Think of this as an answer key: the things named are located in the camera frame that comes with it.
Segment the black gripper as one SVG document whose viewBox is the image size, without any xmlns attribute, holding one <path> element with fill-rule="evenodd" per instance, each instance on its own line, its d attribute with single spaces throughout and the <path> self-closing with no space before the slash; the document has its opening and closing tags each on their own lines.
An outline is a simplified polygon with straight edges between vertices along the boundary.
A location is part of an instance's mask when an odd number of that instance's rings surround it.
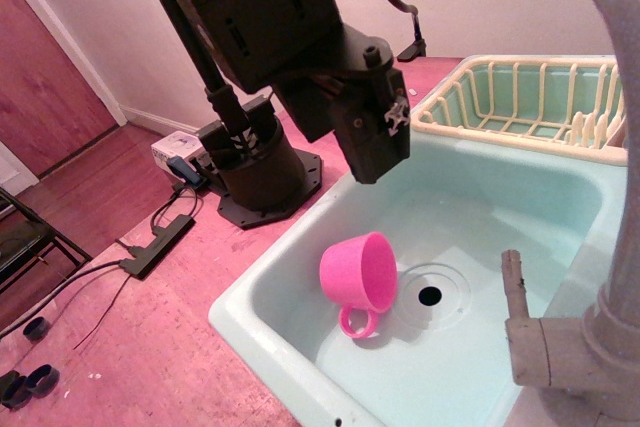
<svg viewBox="0 0 640 427">
<path fill-rule="evenodd" d="M 334 134 L 357 182 L 375 184 L 409 157 L 407 91 L 383 39 L 335 27 L 287 62 L 272 87 L 307 142 Z"/>
</svg>

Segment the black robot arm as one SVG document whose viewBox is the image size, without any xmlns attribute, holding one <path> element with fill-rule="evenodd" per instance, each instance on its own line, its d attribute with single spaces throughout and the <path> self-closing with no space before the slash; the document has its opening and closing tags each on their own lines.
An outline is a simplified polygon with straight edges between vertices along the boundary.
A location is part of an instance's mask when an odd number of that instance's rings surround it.
<svg viewBox="0 0 640 427">
<path fill-rule="evenodd" d="M 159 0 L 238 130 L 231 85 L 271 88 L 307 141 L 333 134 L 355 179 L 372 184 L 410 154 L 410 107 L 389 44 L 346 24 L 335 0 Z"/>
</svg>

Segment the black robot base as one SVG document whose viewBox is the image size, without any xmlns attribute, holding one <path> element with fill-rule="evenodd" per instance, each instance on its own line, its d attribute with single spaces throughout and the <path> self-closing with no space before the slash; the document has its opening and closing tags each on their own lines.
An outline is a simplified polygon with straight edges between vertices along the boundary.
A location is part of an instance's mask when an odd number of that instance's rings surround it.
<svg viewBox="0 0 640 427">
<path fill-rule="evenodd" d="M 192 166 L 220 195 L 219 215 L 243 230 L 291 217 L 322 186 L 322 159 L 291 146 L 268 98 L 242 105 L 222 89 L 209 100 L 219 119 L 197 131 L 205 156 Z"/>
</svg>

